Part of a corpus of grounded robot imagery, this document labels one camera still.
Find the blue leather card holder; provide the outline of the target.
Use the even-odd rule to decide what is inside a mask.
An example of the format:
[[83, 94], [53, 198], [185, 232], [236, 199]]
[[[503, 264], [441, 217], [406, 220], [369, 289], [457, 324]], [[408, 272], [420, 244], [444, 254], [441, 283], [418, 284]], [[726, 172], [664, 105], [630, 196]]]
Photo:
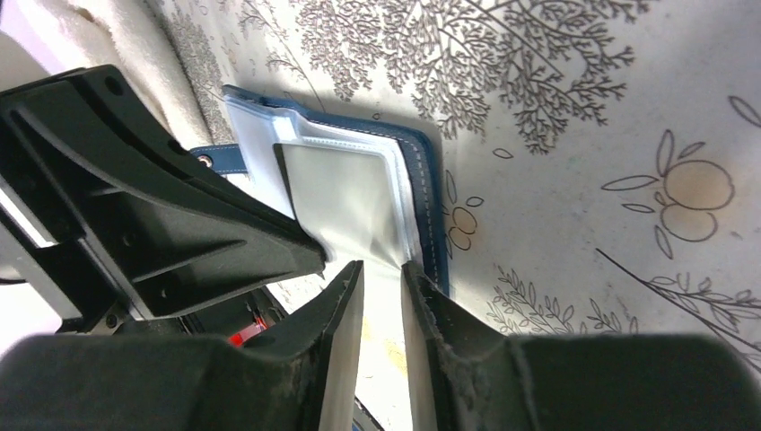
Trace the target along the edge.
[[234, 140], [194, 148], [200, 162], [220, 175], [246, 175], [247, 193], [291, 218], [273, 151], [283, 144], [293, 220], [329, 261], [367, 261], [383, 285], [414, 261], [449, 291], [442, 186], [425, 133], [233, 85], [224, 86], [223, 101]]

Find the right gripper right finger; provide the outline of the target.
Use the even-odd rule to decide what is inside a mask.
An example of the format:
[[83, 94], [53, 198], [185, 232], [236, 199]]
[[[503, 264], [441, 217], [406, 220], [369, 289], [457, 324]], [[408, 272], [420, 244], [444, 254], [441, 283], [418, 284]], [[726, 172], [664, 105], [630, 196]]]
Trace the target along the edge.
[[693, 335], [506, 336], [401, 270], [416, 430], [757, 430], [760, 387]]

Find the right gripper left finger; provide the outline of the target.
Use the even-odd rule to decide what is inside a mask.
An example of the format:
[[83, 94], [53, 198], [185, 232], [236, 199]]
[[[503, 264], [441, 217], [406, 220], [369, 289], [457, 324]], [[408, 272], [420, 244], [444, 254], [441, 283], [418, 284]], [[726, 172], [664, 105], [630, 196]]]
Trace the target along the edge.
[[348, 430], [363, 263], [235, 347], [185, 335], [37, 336], [1, 363], [4, 430]]

